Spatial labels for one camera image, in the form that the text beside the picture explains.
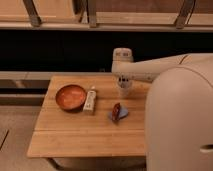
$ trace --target wooden table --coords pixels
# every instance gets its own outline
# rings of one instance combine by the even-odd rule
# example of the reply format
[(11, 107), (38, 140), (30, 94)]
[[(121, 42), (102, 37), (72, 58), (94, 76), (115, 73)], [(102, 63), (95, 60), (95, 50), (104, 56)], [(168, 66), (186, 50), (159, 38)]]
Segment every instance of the wooden table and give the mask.
[[(144, 107), (149, 84), (133, 82), (120, 99), (114, 76), (54, 76), (51, 79), (28, 149), (28, 157), (42, 157), (55, 167), (55, 157), (144, 156)], [(97, 89), (94, 115), (61, 110), (56, 92), (68, 84)], [(108, 113), (120, 102), (129, 115), (114, 124)]]

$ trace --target purple object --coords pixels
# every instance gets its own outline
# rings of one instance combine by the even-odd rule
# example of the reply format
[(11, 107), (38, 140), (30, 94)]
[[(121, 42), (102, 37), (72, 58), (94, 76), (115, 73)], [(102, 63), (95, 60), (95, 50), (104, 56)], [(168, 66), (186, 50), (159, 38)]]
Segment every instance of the purple object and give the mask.
[[(120, 109), (120, 112), (119, 112), (119, 116), (118, 116), (119, 120), (124, 118), (124, 117), (126, 117), (128, 115), (128, 112), (129, 111), (127, 110), (127, 108), (121, 106), (121, 109)], [(108, 116), (112, 120), (112, 112), (109, 112)]]

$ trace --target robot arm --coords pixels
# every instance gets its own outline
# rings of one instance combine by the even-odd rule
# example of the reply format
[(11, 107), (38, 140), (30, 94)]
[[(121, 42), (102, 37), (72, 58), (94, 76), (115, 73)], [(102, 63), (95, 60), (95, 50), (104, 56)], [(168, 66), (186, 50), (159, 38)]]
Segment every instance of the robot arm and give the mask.
[(113, 52), (112, 73), (125, 80), (152, 82), (160, 73), (181, 64), (203, 61), (213, 53), (183, 54), (166, 58), (133, 62), (132, 51), (116, 48)]
[(159, 75), (145, 107), (148, 171), (213, 170), (213, 53), (133, 63), (131, 50), (118, 48), (112, 73), (127, 83)]

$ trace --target wooden bowl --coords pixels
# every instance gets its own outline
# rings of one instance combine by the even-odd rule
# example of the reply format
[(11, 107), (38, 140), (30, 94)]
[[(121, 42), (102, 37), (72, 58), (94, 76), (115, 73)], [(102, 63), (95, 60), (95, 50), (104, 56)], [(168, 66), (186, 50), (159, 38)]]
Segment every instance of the wooden bowl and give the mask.
[(70, 84), (62, 87), (56, 93), (56, 103), (63, 110), (80, 108), (86, 100), (87, 93), (79, 85)]

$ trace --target tiled floor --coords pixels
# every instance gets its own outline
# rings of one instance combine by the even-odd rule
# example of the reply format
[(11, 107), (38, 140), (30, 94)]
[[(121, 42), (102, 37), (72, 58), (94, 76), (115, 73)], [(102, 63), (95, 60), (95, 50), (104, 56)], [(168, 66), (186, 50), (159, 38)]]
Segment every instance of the tiled floor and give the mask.
[[(40, 111), (39, 106), (0, 106), (1, 137), (9, 130), (0, 150), (0, 171), (54, 171), (44, 159), (26, 157), (34, 125)], [(57, 159), (60, 164), (74, 171), (142, 171), (138, 165), (143, 158), (93, 158)]]

